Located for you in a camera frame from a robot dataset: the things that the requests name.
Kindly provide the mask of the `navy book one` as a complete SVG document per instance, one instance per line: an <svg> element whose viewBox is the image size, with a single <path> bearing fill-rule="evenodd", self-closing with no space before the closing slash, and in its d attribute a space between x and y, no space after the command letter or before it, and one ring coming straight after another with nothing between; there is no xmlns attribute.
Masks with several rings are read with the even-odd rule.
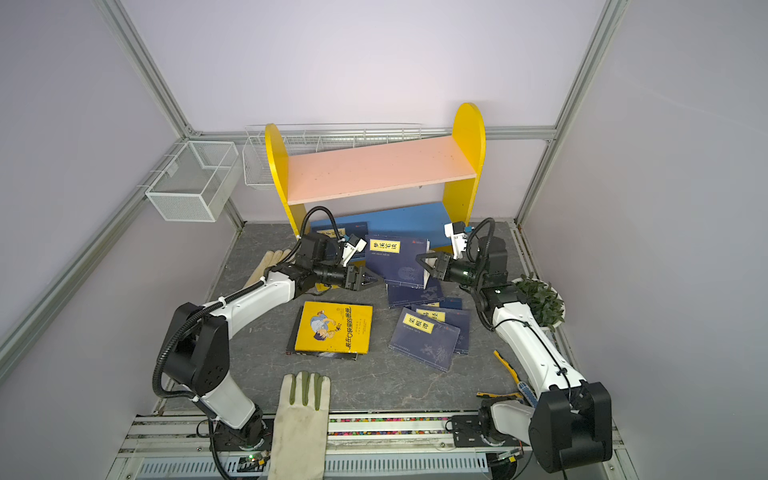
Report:
<svg viewBox="0 0 768 480"><path fill-rule="evenodd" d="M424 289L407 286L388 285L387 299L390 308L409 307L440 302L445 298L439 281L427 282Z"/></svg>

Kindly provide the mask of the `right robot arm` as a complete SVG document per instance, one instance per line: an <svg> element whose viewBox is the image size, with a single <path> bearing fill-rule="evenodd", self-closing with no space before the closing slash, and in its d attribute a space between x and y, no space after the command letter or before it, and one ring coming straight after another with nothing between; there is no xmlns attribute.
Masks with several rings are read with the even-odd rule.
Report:
<svg viewBox="0 0 768 480"><path fill-rule="evenodd" d="M516 439L529 446L548 473L609 461L613 456L612 400L558 351L533 312L522 278L511 280L507 250L498 237L482 238L475 253L419 254L433 278L467 292L484 327L512 350L528 387L520 400L484 401L479 426L485 439Z"/></svg>

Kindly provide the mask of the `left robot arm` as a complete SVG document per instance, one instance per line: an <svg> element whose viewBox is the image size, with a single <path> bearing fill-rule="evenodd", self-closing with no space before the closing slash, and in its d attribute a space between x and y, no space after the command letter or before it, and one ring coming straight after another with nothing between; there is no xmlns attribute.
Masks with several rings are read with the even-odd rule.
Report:
<svg viewBox="0 0 768 480"><path fill-rule="evenodd" d="M357 236L301 236L254 284L204 305L179 306L162 342L152 373L154 394L186 398L208 418L216 433L227 434L243 449L265 437L262 410L230 373L230 340L275 307L293 301L317 284L359 291L381 281L351 263L366 241Z"/></svg>

